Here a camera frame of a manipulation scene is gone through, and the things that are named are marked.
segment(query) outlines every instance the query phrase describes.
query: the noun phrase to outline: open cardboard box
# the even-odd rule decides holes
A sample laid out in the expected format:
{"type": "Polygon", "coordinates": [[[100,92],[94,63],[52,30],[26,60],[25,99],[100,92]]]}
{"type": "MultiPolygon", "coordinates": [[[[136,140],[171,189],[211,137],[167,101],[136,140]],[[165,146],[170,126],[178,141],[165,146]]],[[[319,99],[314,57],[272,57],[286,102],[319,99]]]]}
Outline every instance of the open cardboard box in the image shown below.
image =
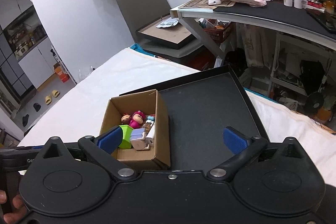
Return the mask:
{"type": "Polygon", "coordinates": [[[111,155],[136,171],[166,170],[170,167],[169,130],[167,106],[157,90],[112,98],[106,108],[100,135],[114,126],[121,125],[123,113],[141,110],[145,115],[154,114],[155,143],[149,150],[136,151],[118,148],[111,155]]]}

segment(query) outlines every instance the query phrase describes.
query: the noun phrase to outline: black tray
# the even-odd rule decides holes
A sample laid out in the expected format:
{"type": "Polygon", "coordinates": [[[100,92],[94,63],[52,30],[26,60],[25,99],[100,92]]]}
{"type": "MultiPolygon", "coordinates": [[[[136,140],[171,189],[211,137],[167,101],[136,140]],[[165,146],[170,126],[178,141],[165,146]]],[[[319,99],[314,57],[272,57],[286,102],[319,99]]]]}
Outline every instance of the black tray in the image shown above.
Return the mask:
{"type": "Polygon", "coordinates": [[[172,79],[126,94],[156,89],[169,114],[172,170],[203,170],[233,156],[223,142],[231,126],[268,139],[244,88],[229,66],[172,79]]]}
{"type": "Polygon", "coordinates": [[[153,20],[152,22],[146,24],[145,26],[139,28],[136,30],[136,33],[141,37],[141,38],[145,38],[145,39],[148,39],[150,41],[153,41],[153,42],[156,42],[158,44],[161,44],[165,47],[168,47],[168,48],[173,48],[175,50],[179,50],[181,49],[182,47],[186,46],[187,44],[189,44],[190,42],[194,41],[196,39],[196,37],[194,37],[193,34],[190,34],[188,37],[186,37],[185,39],[183,39],[181,42],[179,43],[173,43],[171,41],[168,41],[168,40],[164,40],[162,38],[159,38],[159,37],[155,37],[155,36],[152,36],[152,35],[149,35],[149,34],[145,34],[145,33],[142,33],[140,32],[142,29],[144,29],[145,27],[147,27],[148,25],[151,25],[153,24],[154,22],[158,21],[160,18],[157,18],[155,20],[153,20]]]}

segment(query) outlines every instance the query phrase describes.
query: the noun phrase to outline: black desk mat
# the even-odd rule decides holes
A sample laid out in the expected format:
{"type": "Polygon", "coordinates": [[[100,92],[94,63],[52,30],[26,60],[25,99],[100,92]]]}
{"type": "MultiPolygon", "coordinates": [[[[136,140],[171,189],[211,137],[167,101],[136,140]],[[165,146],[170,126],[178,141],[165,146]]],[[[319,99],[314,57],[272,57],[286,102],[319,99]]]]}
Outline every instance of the black desk mat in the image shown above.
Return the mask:
{"type": "Polygon", "coordinates": [[[236,75],[229,67],[183,76],[135,90],[157,89],[169,115],[171,170],[203,170],[233,156],[223,141],[231,126],[247,136],[266,131],[236,75]]]}
{"type": "Polygon", "coordinates": [[[294,27],[303,28],[308,31],[313,31],[317,34],[336,40],[336,34],[332,34],[323,28],[315,19],[307,14],[305,9],[296,9],[294,7],[285,6],[283,1],[279,0],[268,1],[266,6],[260,8],[250,7],[243,3],[236,3],[232,7],[215,8],[214,11],[277,21],[294,27]]]}

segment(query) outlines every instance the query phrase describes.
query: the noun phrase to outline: green toy block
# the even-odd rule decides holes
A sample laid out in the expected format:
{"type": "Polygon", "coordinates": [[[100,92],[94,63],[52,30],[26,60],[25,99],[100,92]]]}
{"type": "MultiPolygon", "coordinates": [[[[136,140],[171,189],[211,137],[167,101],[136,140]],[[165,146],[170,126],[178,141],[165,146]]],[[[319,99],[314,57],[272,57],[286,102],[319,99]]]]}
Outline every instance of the green toy block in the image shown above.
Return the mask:
{"type": "Polygon", "coordinates": [[[131,128],[129,125],[125,124],[120,126],[123,130],[123,141],[119,145],[119,148],[121,149],[131,149],[132,144],[130,143],[131,133],[133,131],[133,128],[131,128]]]}

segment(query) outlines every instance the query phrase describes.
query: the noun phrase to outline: brown bottle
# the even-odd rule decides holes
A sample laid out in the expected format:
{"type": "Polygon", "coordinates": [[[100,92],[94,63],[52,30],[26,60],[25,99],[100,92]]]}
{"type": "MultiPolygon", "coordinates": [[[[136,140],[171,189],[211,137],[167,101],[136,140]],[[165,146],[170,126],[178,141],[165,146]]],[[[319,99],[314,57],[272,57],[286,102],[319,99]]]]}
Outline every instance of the brown bottle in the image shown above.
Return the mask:
{"type": "Polygon", "coordinates": [[[335,12],[335,2],[334,2],[334,0],[327,0],[325,2],[325,11],[329,14],[334,14],[334,12],[335,12]]]}

